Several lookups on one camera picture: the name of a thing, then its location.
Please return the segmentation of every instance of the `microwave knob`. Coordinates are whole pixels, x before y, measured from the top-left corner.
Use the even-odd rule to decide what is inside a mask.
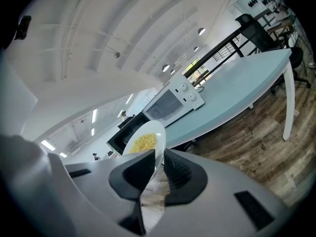
[[[195,100],[195,98],[196,98],[196,96],[194,95],[194,93],[190,93],[188,95],[188,99],[191,100],[191,101]]]
[[[185,91],[187,89],[187,85],[185,83],[180,84],[180,90]]]

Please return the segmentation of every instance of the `white table leg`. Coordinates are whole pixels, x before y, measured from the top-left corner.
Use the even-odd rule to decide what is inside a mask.
[[[286,120],[285,128],[283,132],[283,139],[287,140],[290,137],[295,109],[295,86],[292,72],[292,66],[290,63],[287,64],[286,69],[283,73],[286,88]]]

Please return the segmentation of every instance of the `yellow food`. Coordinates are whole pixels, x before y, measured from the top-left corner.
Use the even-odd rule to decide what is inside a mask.
[[[144,150],[154,149],[157,139],[154,133],[145,134],[135,140],[130,153],[136,153]]]

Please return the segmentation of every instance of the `light blue tabletop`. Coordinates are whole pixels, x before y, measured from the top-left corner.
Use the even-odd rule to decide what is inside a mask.
[[[203,84],[205,104],[166,128],[167,148],[197,138],[245,110],[276,81],[290,55],[290,49],[264,52],[220,67]]]

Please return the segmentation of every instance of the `floor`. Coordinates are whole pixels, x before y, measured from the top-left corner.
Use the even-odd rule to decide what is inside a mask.
[[[310,53],[303,45],[305,64]],[[306,78],[302,67],[296,69]],[[266,92],[253,105],[223,126],[197,138],[188,152],[230,164],[270,189],[292,206],[308,192],[316,176],[316,79],[307,68],[308,80],[295,83],[295,117],[290,138],[282,139],[286,117],[285,85],[276,95]],[[150,231],[163,215],[169,185],[163,168],[142,194],[145,228]]]

